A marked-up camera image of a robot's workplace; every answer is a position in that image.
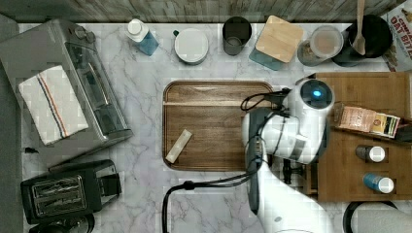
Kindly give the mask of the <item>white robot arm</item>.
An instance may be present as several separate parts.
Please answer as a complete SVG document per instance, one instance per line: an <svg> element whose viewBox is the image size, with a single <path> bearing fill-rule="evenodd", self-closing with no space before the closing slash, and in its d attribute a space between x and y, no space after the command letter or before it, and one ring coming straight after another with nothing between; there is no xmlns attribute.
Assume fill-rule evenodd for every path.
<svg viewBox="0 0 412 233"><path fill-rule="evenodd" d="M327 115L334 101L326 83L306 78L276 101L278 111L262 107L244 116L249 206L264 233L333 233L326 210L274 175L269 157L301 164L316 161L327 147Z"/></svg>

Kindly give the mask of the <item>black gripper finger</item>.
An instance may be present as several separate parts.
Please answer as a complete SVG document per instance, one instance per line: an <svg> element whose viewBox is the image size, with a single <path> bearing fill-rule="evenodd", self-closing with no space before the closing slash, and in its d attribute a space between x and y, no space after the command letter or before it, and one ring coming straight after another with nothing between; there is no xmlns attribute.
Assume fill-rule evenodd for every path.
<svg viewBox="0 0 412 233"><path fill-rule="evenodd" d="M284 87L279 91L276 91L274 93L273 103L276 105L282 105L290 92L291 90L287 87Z"/></svg>
<svg viewBox="0 0 412 233"><path fill-rule="evenodd" d="M291 162L287 159L284 160L283 170L284 176L284 183L291 184L292 183L292 175L299 175L302 176L304 173L304 169L302 167L293 168L291 166Z"/></svg>

